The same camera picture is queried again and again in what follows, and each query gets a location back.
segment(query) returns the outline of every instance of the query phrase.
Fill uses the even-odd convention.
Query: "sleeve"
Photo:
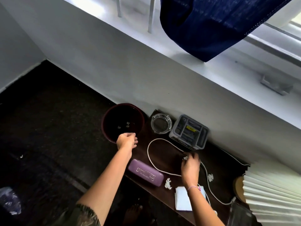
[[[77,204],[64,212],[51,226],[100,226],[95,212],[88,206]]]

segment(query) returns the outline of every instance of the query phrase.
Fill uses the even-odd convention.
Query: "window sill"
[[[149,6],[138,10],[137,6],[131,8],[122,4],[122,18],[119,18],[115,0],[65,1],[301,129],[301,96],[299,92],[294,89],[289,95],[281,96],[261,85],[261,75],[244,67],[239,60],[234,58],[240,55],[235,53],[235,49],[230,48],[209,62],[204,63],[186,53],[168,38],[161,27],[157,7],[153,33],[149,34],[147,32]],[[133,3],[135,5],[144,4],[136,1],[133,1]]]

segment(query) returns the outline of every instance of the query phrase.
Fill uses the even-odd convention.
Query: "baseboard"
[[[23,71],[17,78],[15,78],[14,80],[12,80],[10,83],[8,83],[5,87],[2,87],[0,89],[0,93],[2,93],[4,90],[6,90],[7,87],[9,87],[11,84],[13,84],[15,81],[17,81],[19,78],[21,78],[22,76],[26,75],[28,72],[32,71],[33,69],[35,69],[37,66],[39,66],[43,61],[45,61],[45,59],[43,59],[41,62],[36,63],[34,65],[31,65],[29,68],[27,68],[25,71]]]
[[[106,97],[107,99],[109,99],[111,102],[114,102],[115,104],[120,104],[121,102],[117,102],[113,99],[111,99],[110,97],[108,97],[107,95],[103,94],[101,91],[99,91],[98,89],[96,89],[95,87],[91,86],[90,84],[87,84],[85,81],[81,80],[80,78],[76,77],[75,75],[73,75],[71,72],[69,72],[68,70],[66,70],[65,68],[61,67],[59,64],[53,62],[52,60],[48,59],[47,60],[49,62],[51,62],[52,64],[56,65],[58,68],[62,69],[63,71],[65,71],[66,73],[70,74],[72,77],[76,78],[77,80],[81,81],[82,83],[84,83],[86,86],[90,87],[91,89],[95,90],[97,93],[103,95],[104,97]]]

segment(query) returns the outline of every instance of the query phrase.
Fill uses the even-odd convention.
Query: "purple glasses case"
[[[136,159],[133,159],[131,161],[128,169],[129,171],[154,184],[155,186],[160,186],[164,179],[162,173]]]

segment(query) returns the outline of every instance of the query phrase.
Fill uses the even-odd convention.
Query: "gray desk organizer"
[[[186,115],[181,115],[172,127],[169,137],[191,150],[205,147],[209,129]]]

